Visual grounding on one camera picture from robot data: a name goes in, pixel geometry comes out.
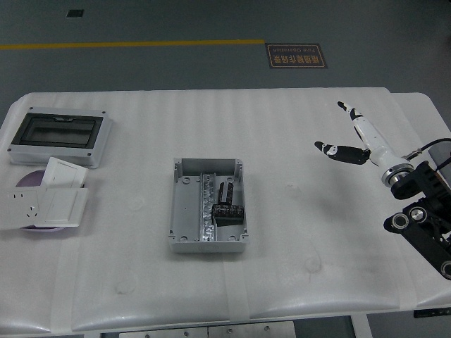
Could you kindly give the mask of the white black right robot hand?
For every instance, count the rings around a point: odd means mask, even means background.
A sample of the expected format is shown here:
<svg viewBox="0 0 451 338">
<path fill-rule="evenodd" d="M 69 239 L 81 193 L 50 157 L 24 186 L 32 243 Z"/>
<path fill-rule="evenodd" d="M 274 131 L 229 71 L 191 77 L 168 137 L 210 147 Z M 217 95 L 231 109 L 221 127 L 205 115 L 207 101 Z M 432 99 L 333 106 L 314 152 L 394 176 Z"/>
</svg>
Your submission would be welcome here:
<svg viewBox="0 0 451 338">
<path fill-rule="evenodd" d="M 338 102 L 338 106 L 349 115 L 365 149 L 315 142 L 314 146 L 318 150 L 330 159 L 343 163 L 363 165 L 371 161 L 378 167 L 381 181 L 388 187 L 392 184 L 391 179 L 399 175 L 407 175 L 414 170 L 413 165 L 398 156 L 383 135 L 356 108 L 342 101 Z"/>
</svg>

